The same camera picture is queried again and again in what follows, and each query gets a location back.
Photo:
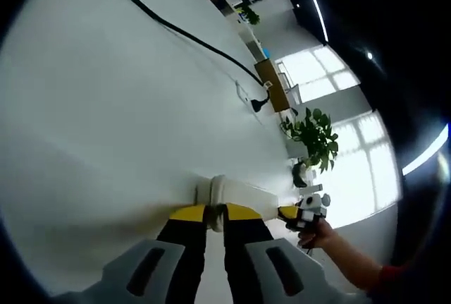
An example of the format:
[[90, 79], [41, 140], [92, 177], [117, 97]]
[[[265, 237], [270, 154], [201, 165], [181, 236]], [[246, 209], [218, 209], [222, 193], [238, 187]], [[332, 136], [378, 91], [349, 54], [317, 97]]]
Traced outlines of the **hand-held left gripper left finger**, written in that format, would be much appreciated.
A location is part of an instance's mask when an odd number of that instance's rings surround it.
[[101, 280], [72, 292], [71, 303], [193, 303], [204, 270], [206, 207], [173, 212], [158, 237], [109, 262]]

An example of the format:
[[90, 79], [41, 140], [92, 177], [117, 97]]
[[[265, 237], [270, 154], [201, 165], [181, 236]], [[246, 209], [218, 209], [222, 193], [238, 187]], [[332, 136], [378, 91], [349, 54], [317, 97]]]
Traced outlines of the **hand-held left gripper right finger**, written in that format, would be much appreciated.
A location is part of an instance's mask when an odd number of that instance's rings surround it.
[[284, 238], [274, 239], [261, 215], [228, 203], [223, 213], [225, 270], [234, 303], [351, 303], [326, 281], [323, 267]]

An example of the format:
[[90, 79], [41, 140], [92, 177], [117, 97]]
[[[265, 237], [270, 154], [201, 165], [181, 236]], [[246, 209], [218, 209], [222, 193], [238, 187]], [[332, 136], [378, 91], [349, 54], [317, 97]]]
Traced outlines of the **person's right hand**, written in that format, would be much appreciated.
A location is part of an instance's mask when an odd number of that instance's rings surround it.
[[304, 249], [323, 248], [334, 236], [332, 226], [324, 218], [320, 218], [313, 229], [299, 232], [298, 246]]

